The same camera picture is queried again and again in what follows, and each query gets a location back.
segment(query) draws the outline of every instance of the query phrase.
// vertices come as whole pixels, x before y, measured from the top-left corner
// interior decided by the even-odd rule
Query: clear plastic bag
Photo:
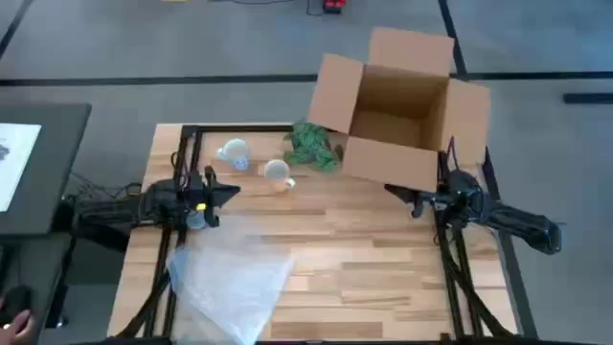
[[[167,262],[179,344],[253,345],[270,319],[293,261],[239,228],[195,233]]]

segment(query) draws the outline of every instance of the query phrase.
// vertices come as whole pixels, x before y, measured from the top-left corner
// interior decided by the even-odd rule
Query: open cardboard box
[[[436,192],[439,150],[485,159],[489,90],[449,77],[453,39],[376,28],[367,64],[324,55],[309,121],[348,134],[342,172]]]

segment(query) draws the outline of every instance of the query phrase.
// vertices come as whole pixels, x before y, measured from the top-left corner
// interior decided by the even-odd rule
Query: wooden tabletop
[[[144,188],[171,177],[170,155],[178,147],[182,126],[156,128]],[[282,158],[289,149],[283,136],[207,132],[200,154],[200,168],[211,165],[220,183],[242,188],[219,211],[220,226],[252,224],[265,242],[287,249],[296,260],[261,340],[427,340],[453,334],[440,251],[433,242],[432,212],[425,209],[421,218],[413,219],[408,206],[380,183],[308,167],[292,168],[296,187],[279,190],[261,176],[261,166]],[[233,138],[250,146],[246,172],[216,158],[216,150]],[[109,335],[120,331],[147,298],[160,237],[159,228],[132,231]],[[469,226],[465,240],[477,292],[515,332],[496,239],[486,228]],[[197,328],[186,315],[185,310],[177,311],[175,336]],[[463,318],[469,330],[466,308]]]

